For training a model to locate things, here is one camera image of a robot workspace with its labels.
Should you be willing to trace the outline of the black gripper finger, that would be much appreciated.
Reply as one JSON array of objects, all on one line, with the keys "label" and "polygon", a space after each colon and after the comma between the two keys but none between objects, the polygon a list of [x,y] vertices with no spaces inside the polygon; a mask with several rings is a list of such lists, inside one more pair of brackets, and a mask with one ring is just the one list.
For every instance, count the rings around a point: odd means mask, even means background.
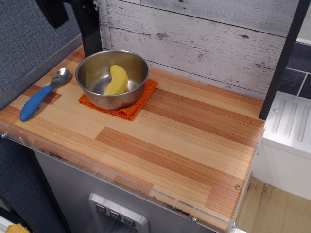
[{"label": "black gripper finger", "polygon": [[36,0],[36,3],[47,21],[55,29],[62,26],[68,20],[63,0]]}]

